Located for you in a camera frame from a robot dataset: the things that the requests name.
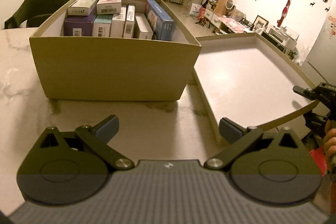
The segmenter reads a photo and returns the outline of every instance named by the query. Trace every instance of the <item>open storage box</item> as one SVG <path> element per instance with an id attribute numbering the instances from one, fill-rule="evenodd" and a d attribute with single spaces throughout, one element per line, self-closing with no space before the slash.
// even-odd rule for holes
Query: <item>open storage box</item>
<path id="1" fill-rule="evenodd" d="M 36 70 L 48 98 L 174 101 L 190 78 L 201 46 L 168 6 L 172 42 L 111 37 L 64 37 L 70 0 L 30 37 Z M 147 0 L 122 0 L 144 13 Z"/>
<path id="2" fill-rule="evenodd" d="M 198 37 L 202 50 L 194 77 L 218 143 L 219 121 L 227 117 L 264 131 L 314 109 L 293 86 L 314 83 L 285 54 L 256 33 Z"/>

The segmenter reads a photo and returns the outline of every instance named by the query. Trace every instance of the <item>ribbed gray surface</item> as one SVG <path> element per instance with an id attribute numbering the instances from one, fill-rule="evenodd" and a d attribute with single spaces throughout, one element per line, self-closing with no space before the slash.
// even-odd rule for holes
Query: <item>ribbed gray surface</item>
<path id="1" fill-rule="evenodd" d="M 328 216 L 312 203 L 275 208 L 250 201 L 198 161 L 141 161 L 115 173 L 95 196 L 66 207 L 27 202 L 15 224 L 310 224 Z"/>

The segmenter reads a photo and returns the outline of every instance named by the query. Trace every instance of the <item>human hand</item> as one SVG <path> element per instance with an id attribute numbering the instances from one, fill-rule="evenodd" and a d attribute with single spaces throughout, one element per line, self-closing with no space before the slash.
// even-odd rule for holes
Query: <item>human hand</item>
<path id="1" fill-rule="evenodd" d="M 336 128 L 332 128 L 331 121 L 325 125 L 325 137 L 323 138 L 323 149 L 325 153 L 325 162 L 328 170 L 331 172 L 331 157 L 336 154 Z"/>

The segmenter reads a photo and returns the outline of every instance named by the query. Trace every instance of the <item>purple box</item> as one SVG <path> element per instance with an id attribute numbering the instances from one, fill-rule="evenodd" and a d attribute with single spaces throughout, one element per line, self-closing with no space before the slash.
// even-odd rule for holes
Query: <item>purple box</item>
<path id="1" fill-rule="evenodd" d="M 64 36 L 91 37 L 96 16 L 97 8 L 94 8 L 88 16 L 68 16 L 64 20 Z"/>

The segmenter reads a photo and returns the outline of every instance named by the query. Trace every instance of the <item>marble table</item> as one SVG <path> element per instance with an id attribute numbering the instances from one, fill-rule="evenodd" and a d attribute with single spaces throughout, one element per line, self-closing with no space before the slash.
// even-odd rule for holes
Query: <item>marble table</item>
<path id="1" fill-rule="evenodd" d="M 24 201 L 16 172 L 47 126 L 73 131 L 115 114 L 120 130 L 109 145 L 135 163 L 140 159 L 199 159 L 203 164 L 223 149 L 216 145 L 191 76 L 177 102 L 48 100 L 29 46 L 35 30 L 0 30 L 0 210 L 4 214 Z"/>

